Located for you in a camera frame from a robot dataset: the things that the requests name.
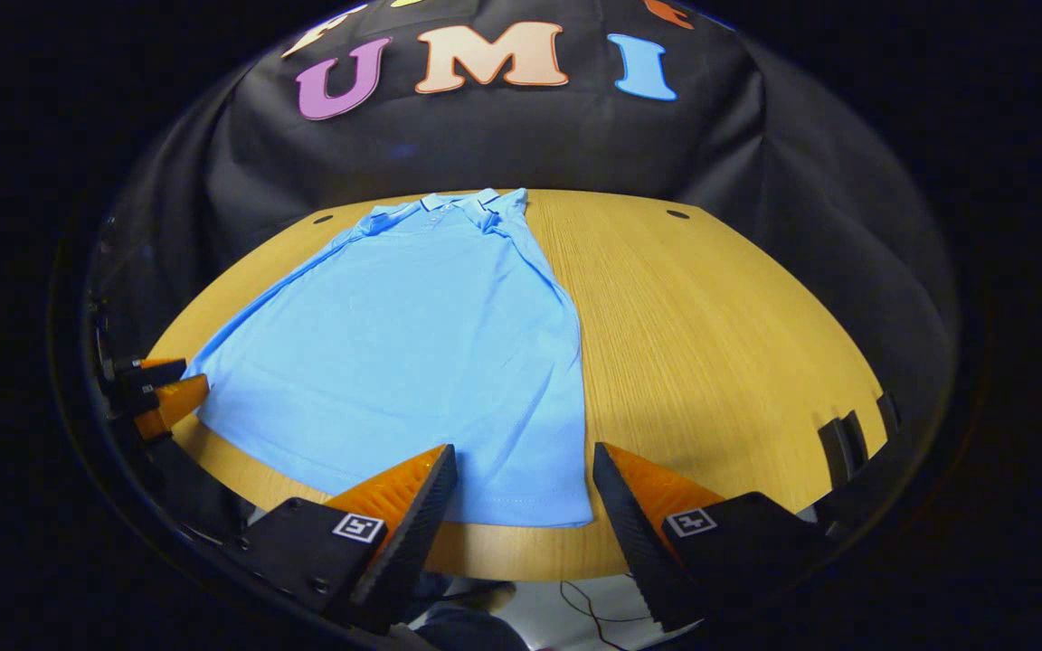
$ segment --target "yellow letter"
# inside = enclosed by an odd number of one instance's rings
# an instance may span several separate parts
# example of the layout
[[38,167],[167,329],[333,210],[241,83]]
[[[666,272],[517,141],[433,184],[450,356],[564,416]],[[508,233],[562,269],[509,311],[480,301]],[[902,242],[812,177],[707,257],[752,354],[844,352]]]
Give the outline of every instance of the yellow letter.
[[423,32],[417,41],[428,43],[428,69],[417,85],[418,93],[442,93],[464,85],[455,72],[463,64],[472,78],[489,83],[513,58],[513,69],[504,81],[514,85],[563,85],[568,75],[557,70],[557,51],[553,40],[562,25],[545,22],[513,24],[496,43],[489,43],[466,25],[443,26]]
[[355,9],[344,11],[343,14],[340,14],[339,17],[331,18],[331,20],[327,20],[323,22],[323,24],[314,26],[314,28],[307,30],[307,32],[300,37],[300,41],[297,41],[297,44],[294,45],[292,49],[290,49],[286,53],[280,54],[280,58],[287,58],[287,55],[295,52],[296,50],[300,50],[301,48],[303,48],[303,46],[318,42],[319,37],[324,36],[324,32],[330,30],[336,25],[343,24],[344,18],[347,18],[348,16],[350,16],[350,14],[355,14],[356,11],[359,11],[359,9],[364,9],[367,6],[368,4],[362,4],[359,5],[359,7],[356,7]]

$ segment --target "table surface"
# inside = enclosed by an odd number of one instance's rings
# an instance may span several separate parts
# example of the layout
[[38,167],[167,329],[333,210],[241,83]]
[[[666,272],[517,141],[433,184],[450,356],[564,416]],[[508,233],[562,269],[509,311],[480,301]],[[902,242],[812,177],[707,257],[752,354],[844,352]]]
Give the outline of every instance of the table surface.
[[[191,359],[224,322],[373,205],[421,196],[352,203],[294,223],[203,290],[148,357]],[[581,321],[587,477],[594,443],[610,442],[724,497],[756,490],[797,511],[830,490],[822,425],[854,410],[869,452],[885,444],[879,382],[839,322],[780,265],[705,210],[530,190],[525,215]],[[249,457],[195,414],[174,432],[212,475],[264,508],[292,496],[330,497]],[[399,461],[390,458],[389,466]],[[445,523],[426,569],[508,580],[625,572],[604,507],[586,482],[591,524]]]

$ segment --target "cable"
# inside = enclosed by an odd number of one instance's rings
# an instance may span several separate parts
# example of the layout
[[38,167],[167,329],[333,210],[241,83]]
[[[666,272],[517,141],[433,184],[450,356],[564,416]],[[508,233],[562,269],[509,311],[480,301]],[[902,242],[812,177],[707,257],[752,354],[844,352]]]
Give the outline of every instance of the cable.
[[[588,614],[587,614],[587,611],[582,610],[581,608],[578,608],[577,606],[575,606],[574,603],[570,601],[570,598],[566,597],[566,584],[568,584],[571,589],[573,589],[575,591],[578,591],[579,596],[581,596],[581,597],[584,597],[586,599],[586,605],[588,606],[588,608],[590,608],[590,611],[588,611]],[[584,590],[579,589],[572,581],[563,580],[561,582],[561,585],[559,586],[559,590],[562,593],[562,599],[564,599],[566,601],[566,603],[568,603],[568,605],[570,605],[571,608],[573,608],[576,611],[579,611],[579,614],[587,615],[587,617],[593,618],[594,626],[597,629],[597,640],[602,641],[603,643],[607,644],[607,646],[611,646],[613,648],[617,648],[617,651],[626,651],[626,650],[624,648],[621,648],[621,647],[617,646],[617,644],[613,644],[611,641],[605,640],[605,635],[602,633],[602,630],[600,630],[600,623],[603,620],[606,621],[606,622],[637,622],[637,621],[640,621],[640,620],[648,620],[649,619],[648,615],[646,615],[646,617],[644,617],[644,618],[632,618],[632,619],[628,619],[628,620],[611,620],[611,619],[605,619],[605,618],[599,618],[599,617],[597,617],[597,614],[595,614],[594,610],[593,610],[593,601],[592,601],[592,599],[590,599],[590,596],[588,596],[588,594],[586,594]]]
[[[570,605],[570,608],[573,608],[574,610],[578,611],[578,614],[585,615],[585,617],[587,617],[587,618],[591,618],[591,617],[596,618],[596,615],[590,615],[590,614],[588,614],[587,611],[585,611],[581,608],[579,608],[578,606],[576,606],[576,603],[571,602],[570,598],[566,597],[566,585],[564,585],[564,584],[570,584],[571,589],[573,589],[575,591],[578,591],[578,594],[581,594],[581,596],[586,598],[587,602],[590,601],[590,597],[587,597],[587,594],[582,593],[582,590],[579,589],[577,585],[575,585],[572,581],[564,581],[563,580],[562,581],[562,586],[561,586],[562,599],[564,599],[566,601],[566,603],[568,603],[568,605]],[[627,620],[613,620],[613,619],[609,619],[609,618],[597,618],[597,620],[602,621],[602,622],[621,623],[621,622],[641,622],[641,620],[648,620],[649,618],[650,618],[649,615],[643,615],[641,618],[629,618]]]

